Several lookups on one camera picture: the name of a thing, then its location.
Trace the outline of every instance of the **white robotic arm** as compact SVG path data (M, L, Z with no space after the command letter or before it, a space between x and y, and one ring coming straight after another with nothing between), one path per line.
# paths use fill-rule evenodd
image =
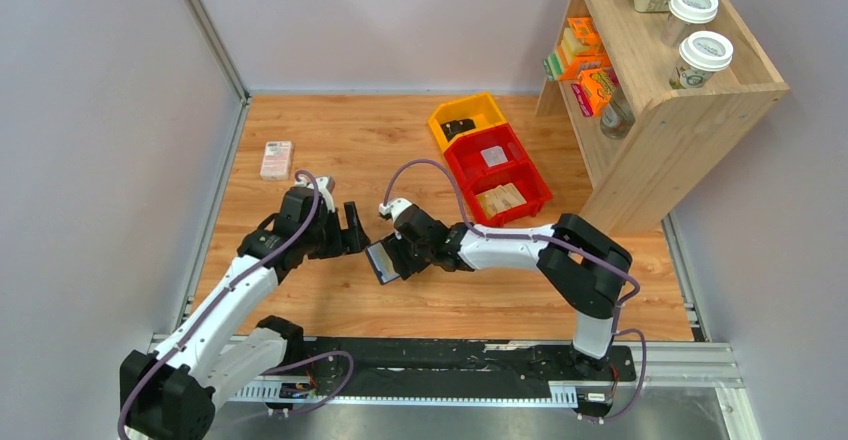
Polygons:
M518 268L540 271L577 310L572 346L589 361L603 361L612 342L615 303L623 279L592 262L578 263L557 239L615 265L630 268L624 248L577 215L562 215L556 224L506 229L464 223L448 228L406 199L379 208L395 232L367 249L378 280L407 279L430 264L447 271Z
M260 321L244 342L222 350L247 315L304 258L359 253L370 243L353 202L344 204L348 228L341 228L333 186L331 177L319 177L314 185L296 182L280 212L244 238L220 283L191 317L155 352L133 351L124 359L121 405L141 389L130 399L127 426L157 439L202 438L215 411L233 393L270 368L301 360L302 345L298 353L293 344L302 344L303 329L274 316ZM290 245L280 251L286 242ZM259 262L264 266L256 268ZM138 387L154 366L156 374Z

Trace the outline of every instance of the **coffee cup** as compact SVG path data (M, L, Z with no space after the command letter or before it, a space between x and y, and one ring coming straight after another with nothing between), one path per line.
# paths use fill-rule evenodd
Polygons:
M718 13L718 0L671 0L668 9L668 21L660 40L676 47L699 25L713 21Z
M680 42L680 58L668 83L675 89L703 87L716 72L730 66L733 44L715 32L695 32Z

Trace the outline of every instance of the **wooden floor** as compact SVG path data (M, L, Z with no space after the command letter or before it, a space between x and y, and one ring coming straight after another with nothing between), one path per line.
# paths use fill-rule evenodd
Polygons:
M265 142L294 142L293 167L333 175L337 203L356 202L372 240L391 232L377 215L386 183L408 160L443 160L426 121L447 96L262 96L247 117L212 236L197 301L218 283L242 237L279 209L291 181L259 178ZM555 221L576 212L591 193L567 118L534 118L535 97L497 97L554 199L535 218L508 226ZM419 204L451 225L460 220L448 181L415 166L394 196ZM662 232L617 240L634 257L642 293L628 302L621 328L639 327L650 340L692 340ZM428 268L407 281L378 284L365 255L306 261L248 317L248 333L267 315L304 327L307 335L567 339L575 313L540 273L516 270L446 273Z

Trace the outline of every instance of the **orange box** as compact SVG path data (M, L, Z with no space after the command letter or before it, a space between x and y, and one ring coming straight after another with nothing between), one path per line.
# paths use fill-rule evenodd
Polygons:
M560 80L574 80L584 70L593 70L596 68L611 67L612 63L606 55L589 55L581 56L574 59L571 65L565 67L565 71Z
M615 93L615 82L603 68L583 70L577 76L577 83L583 90L593 117L601 115L601 111L609 104Z
M590 17L569 18L568 25L577 41L586 45L589 51L586 54L601 54L604 53L604 43L601 41L601 35L595 28L595 22Z

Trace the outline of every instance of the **red storage bin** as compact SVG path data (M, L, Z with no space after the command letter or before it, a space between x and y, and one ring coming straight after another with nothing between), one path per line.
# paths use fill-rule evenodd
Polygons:
M553 198L507 124L457 138L445 151L445 159L471 207L474 220L481 225L502 227L506 222L536 215L545 202ZM508 183L515 185L527 203L486 217L477 195Z

